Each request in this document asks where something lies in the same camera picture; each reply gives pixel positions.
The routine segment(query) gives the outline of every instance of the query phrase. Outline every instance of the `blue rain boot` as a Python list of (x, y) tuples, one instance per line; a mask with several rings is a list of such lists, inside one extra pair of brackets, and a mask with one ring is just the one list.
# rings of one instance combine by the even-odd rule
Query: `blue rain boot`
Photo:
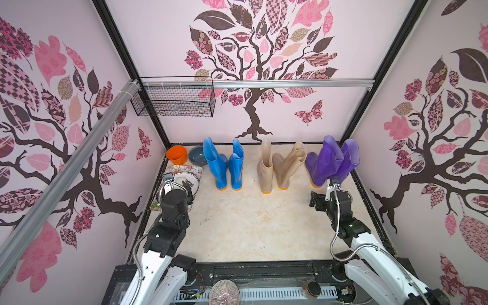
[(227, 157), (223, 154), (219, 155), (211, 138), (206, 138), (203, 142), (203, 156), (215, 176), (215, 185), (219, 190), (225, 190), (227, 188)]
[(243, 186), (244, 151), (238, 139), (234, 139), (232, 145), (234, 146), (234, 153), (229, 158), (230, 182), (232, 188), (238, 191)]

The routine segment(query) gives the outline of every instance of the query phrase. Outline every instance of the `butterfly decal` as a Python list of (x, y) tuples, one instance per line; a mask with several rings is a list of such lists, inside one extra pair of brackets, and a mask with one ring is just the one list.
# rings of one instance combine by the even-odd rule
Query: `butterfly decal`
[(137, 151), (136, 160), (139, 160), (142, 157), (147, 158), (151, 156), (149, 154), (148, 146), (151, 145), (152, 140), (149, 138), (149, 136), (144, 134), (144, 132), (141, 130), (140, 127), (139, 127), (139, 139), (141, 139), (142, 146)]
[(316, 102), (315, 105), (313, 105), (312, 110), (310, 112), (298, 111), (295, 112), (295, 115), (301, 118), (302, 121), (307, 124), (307, 126), (308, 123), (312, 121), (312, 119), (318, 119), (318, 118), (322, 119), (322, 110), (320, 110), (322, 109), (322, 101), (323, 100)]

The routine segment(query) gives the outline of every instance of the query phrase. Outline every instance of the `beige rain boot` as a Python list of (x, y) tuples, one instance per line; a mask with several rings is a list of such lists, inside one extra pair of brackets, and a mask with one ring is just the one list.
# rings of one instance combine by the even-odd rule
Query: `beige rain boot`
[(270, 194), (273, 188), (273, 159), (271, 157), (271, 143), (261, 143), (261, 160), (258, 162), (259, 185), (263, 194)]
[(280, 154), (273, 154), (276, 181), (281, 190), (290, 186), (290, 177), (305, 162), (306, 149), (302, 142), (296, 142), (286, 158)]

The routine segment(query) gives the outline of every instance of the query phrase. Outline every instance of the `wallpaper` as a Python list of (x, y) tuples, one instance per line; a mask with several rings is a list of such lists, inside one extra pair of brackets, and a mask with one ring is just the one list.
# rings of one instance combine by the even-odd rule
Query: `wallpaper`
[[(59, 17), (61, 3), (42, 16), (17, 3), (0, 16), (0, 242), (128, 81), (95, 9), (72, 5), (89, 29), (56, 26), (70, 19)], [(39, 26), (46, 18), (52, 23)], [(128, 255), (163, 153), (148, 117), (128, 104), (3, 283), (0, 303), (99, 303)]]
[(432, 3), (353, 135), (394, 246), (452, 304), (488, 304), (487, 12)]
[[(412, 1), (201, 0), (164, 8), (151, 0), (142, 8), (109, 3), (143, 76), (189, 75), (217, 82), (372, 78)], [(379, 8), (389, 10), (388, 26), (377, 24)], [(176, 10), (185, 16), (176, 20)], [(165, 22), (125, 22), (129, 14), (151, 16), (151, 11)], [(143, 34), (135, 35), (138, 28)], [(213, 118), (160, 119), (172, 142), (201, 142), (206, 136), (218, 142), (320, 141), (324, 130), (342, 135), (364, 92), (361, 87), (216, 89)], [(202, 89), (190, 100), (208, 102), (210, 96), (211, 90)]]

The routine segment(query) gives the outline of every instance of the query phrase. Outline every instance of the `marble floor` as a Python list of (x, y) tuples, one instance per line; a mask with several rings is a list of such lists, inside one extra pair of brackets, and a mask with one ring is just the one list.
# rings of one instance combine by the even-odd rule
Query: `marble floor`
[[(305, 145), (307, 153), (318, 153), (321, 146)], [(286, 157), (292, 147), (288, 144), (273, 145), (272, 152)], [(216, 148), (227, 157), (232, 154), (231, 145), (218, 145)], [(320, 189), (313, 188), (303, 164), (290, 178), (288, 190), (280, 190), (276, 178), (273, 178), (273, 191), (265, 195), (260, 190), (256, 172), (261, 146), (243, 145), (243, 149), (243, 187), (239, 191), (230, 187), (228, 171), (228, 187), (219, 191), (208, 165), (203, 167), (200, 188), (189, 213), (191, 225), (177, 253), (193, 257), (198, 262), (331, 259), (329, 244), (334, 231), (330, 220), (324, 212), (308, 206), (310, 191), (324, 194), (325, 185)], [(364, 222), (378, 238), (350, 175), (341, 189), (349, 191), (353, 197), (354, 217)], [(151, 212), (146, 229), (157, 214), (156, 211)], [(334, 244), (334, 253), (347, 249), (340, 239)]]

